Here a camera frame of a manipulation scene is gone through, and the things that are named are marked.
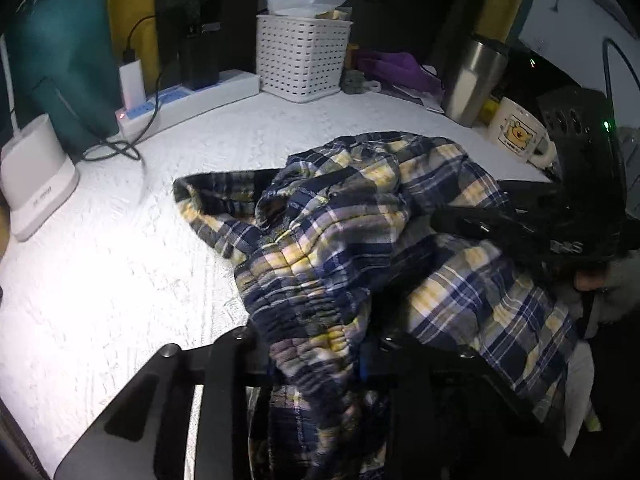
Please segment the person hand on gripper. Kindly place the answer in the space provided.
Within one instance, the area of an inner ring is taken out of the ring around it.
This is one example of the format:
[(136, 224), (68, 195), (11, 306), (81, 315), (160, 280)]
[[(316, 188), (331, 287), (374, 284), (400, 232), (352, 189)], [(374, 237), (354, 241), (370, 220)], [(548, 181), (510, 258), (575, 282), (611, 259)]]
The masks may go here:
[(588, 290), (605, 288), (607, 280), (608, 271), (600, 273), (577, 272), (574, 279), (574, 286), (581, 292), (588, 292)]

